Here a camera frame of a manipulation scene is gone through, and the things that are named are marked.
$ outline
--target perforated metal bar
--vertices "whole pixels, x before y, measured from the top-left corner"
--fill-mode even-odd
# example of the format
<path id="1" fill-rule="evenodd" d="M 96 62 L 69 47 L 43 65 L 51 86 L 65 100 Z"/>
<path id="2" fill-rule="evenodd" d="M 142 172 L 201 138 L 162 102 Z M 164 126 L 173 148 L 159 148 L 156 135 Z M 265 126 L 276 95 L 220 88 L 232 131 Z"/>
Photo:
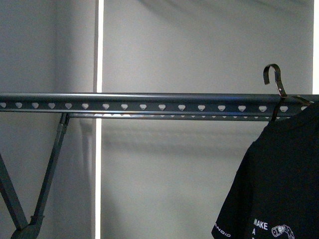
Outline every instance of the perforated metal bar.
<path id="1" fill-rule="evenodd" d="M 319 95 L 302 95 L 318 102 Z M 269 121 L 276 94 L 0 93 L 0 112 L 70 113 L 71 118 Z M 288 97 L 278 113 L 302 110 Z"/>

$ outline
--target hole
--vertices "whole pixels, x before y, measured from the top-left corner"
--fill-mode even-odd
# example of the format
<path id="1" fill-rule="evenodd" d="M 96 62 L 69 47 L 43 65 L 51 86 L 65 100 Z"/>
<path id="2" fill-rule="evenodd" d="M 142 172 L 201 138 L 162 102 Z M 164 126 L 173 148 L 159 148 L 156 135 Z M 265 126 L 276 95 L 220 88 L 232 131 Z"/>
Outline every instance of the hole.
<path id="1" fill-rule="evenodd" d="M 66 104 L 65 104 L 65 107 L 69 110 L 69 109 L 72 108 L 72 104 L 71 104 L 71 103 L 66 103 Z"/>
<path id="2" fill-rule="evenodd" d="M 38 103 L 32 103 L 32 107 L 37 109 L 39 107 L 39 104 Z"/>
<path id="3" fill-rule="evenodd" d="M 224 111 L 224 110 L 226 109 L 226 106 L 218 106 L 218 109 L 219 109 L 220 111 Z"/>
<path id="4" fill-rule="evenodd" d="M 48 106 L 49 106 L 50 109 L 54 109 L 55 103 L 49 103 Z"/>
<path id="5" fill-rule="evenodd" d="M 246 106 L 239 106 L 238 109 L 239 111 L 244 112 L 246 109 Z"/>
<path id="6" fill-rule="evenodd" d="M 288 106 L 280 106 L 281 112 L 286 112 L 288 110 Z"/>
<path id="7" fill-rule="evenodd" d="M 159 105 L 159 109 L 160 109 L 161 111 L 165 110 L 165 108 L 166 108 L 166 105 Z"/>
<path id="8" fill-rule="evenodd" d="M 147 108 L 147 105 L 140 105 L 140 108 L 141 108 L 142 110 L 145 110 L 145 109 Z"/>
<path id="9" fill-rule="evenodd" d="M 107 110 L 107 109 L 110 107 L 109 104 L 102 104 L 102 106 L 103 106 L 103 108 L 104 108 L 105 110 Z"/>
<path id="10" fill-rule="evenodd" d="M 17 103 L 15 103 L 15 105 L 20 109 L 20 108 L 22 108 L 22 103 L 21 102 L 17 102 Z"/>
<path id="11" fill-rule="evenodd" d="M 122 109 L 126 110 L 129 106 L 128 104 L 121 104 Z"/>
<path id="12" fill-rule="evenodd" d="M 83 104 L 82 104 L 82 107 L 83 107 L 84 109 L 87 109 L 87 108 L 89 107 L 89 104 L 83 103 Z"/>
<path id="13" fill-rule="evenodd" d="M 265 112 L 267 110 L 267 106 L 259 106 L 260 112 Z"/>
<path id="14" fill-rule="evenodd" d="M 198 106 L 198 109 L 199 109 L 200 111 L 203 111 L 205 108 L 206 108 L 206 106 L 203 106 L 203 105 L 199 105 L 199 106 Z"/>
<path id="15" fill-rule="evenodd" d="M 183 110 L 186 108 L 186 106 L 185 106 L 185 105 L 179 105 L 178 108 L 179 108 L 181 111 L 183 111 Z"/>

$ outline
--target gray wall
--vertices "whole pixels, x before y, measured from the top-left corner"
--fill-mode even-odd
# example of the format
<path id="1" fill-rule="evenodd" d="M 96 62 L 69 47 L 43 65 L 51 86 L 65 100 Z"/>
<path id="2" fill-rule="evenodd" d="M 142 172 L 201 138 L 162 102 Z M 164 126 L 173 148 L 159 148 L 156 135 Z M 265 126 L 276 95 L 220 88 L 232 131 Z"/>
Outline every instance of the gray wall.
<path id="1" fill-rule="evenodd" d="M 95 1 L 0 1 L 2 92 L 92 92 Z M 0 114 L 0 152 L 24 212 L 33 215 L 57 115 Z M 71 119 L 40 239 L 91 238 L 92 120 Z M 15 227 L 0 200 L 0 238 Z"/>
<path id="2" fill-rule="evenodd" d="M 107 0 L 103 92 L 311 94 L 313 1 Z M 104 120 L 102 238 L 211 238 L 265 122 Z"/>
<path id="3" fill-rule="evenodd" d="M 94 0 L 58 0 L 57 92 L 93 92 Z M 71 119 L 54 178 L 54 238 L 94 234 L 92 120 Z"/>
<path id="4" fill-rule="evenodd" d="M 53 92 L 55 81 L 55 3 L 0 1 L 0 85 L 2 92 Z M 56 118 L 49 114 L 0 114 L 0 152 L 27 220 L 33 215 L 51 147 Z M 49 195 L 39 239 L 53 235 Z M 0 198 L 0 238 L 15 231 Z"/>

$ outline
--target metal support leg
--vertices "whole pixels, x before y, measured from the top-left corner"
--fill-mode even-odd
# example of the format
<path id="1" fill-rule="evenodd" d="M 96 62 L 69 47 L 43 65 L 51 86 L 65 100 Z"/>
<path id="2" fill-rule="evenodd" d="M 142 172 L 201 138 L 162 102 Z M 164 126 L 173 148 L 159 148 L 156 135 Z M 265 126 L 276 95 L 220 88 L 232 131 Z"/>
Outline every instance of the metal support leg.
<path id="1" fill-rule="evenodd" d="M 6 207 L 12 217 L 17 230 L 22 230 L 28 225 L 18 196 L 14 190 L 9 173 L 0 155 L 0 191 Z"/>
<path id="2" fill-rule="evenodd" d="M 58 156 L 62 146 L 62 141 L 66 133 L 68 123 L 69 114 L 62 114 L 57 129 L 53 149 L 51 152 L 49 164 L 42 183 L 39 199 L 34 211 L 34 215 L 31 217 L 31 222 L 29 225 L 25 218 L 18 197 L 14 191 L 4 162 L 0 156 L 0 190 L 4 198 L 4 201 L 7 205 L 7 208 L 11 214 L 12 220 L 16 226 L 16 230 L 12 234 L 11 239 L 36 239 L 39 235 L 42 220 L 44 218 L 43 212 L 45 209 L 45 204 L 49 195 L 55 167 L 57 164 Z"/>

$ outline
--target black metal hanger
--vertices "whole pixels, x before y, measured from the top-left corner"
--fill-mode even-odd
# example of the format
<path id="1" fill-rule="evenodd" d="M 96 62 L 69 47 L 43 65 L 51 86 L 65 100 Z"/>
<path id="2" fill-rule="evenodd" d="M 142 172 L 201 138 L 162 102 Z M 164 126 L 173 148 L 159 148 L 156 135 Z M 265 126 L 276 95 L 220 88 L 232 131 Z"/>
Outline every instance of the black metal hanger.
<path id="1" fill-rule="evenodd" d="M 280 71 L 280 68 L 277 64 L 269 64 L 267 65 L 265 68 L 264 68 L 264 83 L 265 85 L 269 84 L 270 81 L 269 81 L 269 69 L 270 67 L 272 67 L 275 71 L 275 82 L 276 82 L 276 86 L 277 86 L 277 90 L 278 90 L 278 93 L 280 95 L 280 100 L 278 102 L 278 104 L 275 106 L 274 108 L 274 111 L 273 111 L 273 115 L 272 115 L 272 118 L 271 118 L 271 121 L 275 121 L 276 120 L 276 117 L 277 117 L 277 114 L 278 114 L 278 111 L 280 109 L 280 106 L 281 104 L 285 101 L 285 99 L 288 97 L 288 95 L 286 94 L 285 92 L 285 89 L 284 89 L 284 86 L 283 86 L 283 83 L 281 81 L 281 71 Z M 305 106 L 309 106 L 311 105 L 313 102 L 312 101 L 309 101 L 299 95 L 296 95 L 296 96 L 291 96 L 295 99 L 297 99 L 298 101 L 300 101 L 303 105 Z"/>

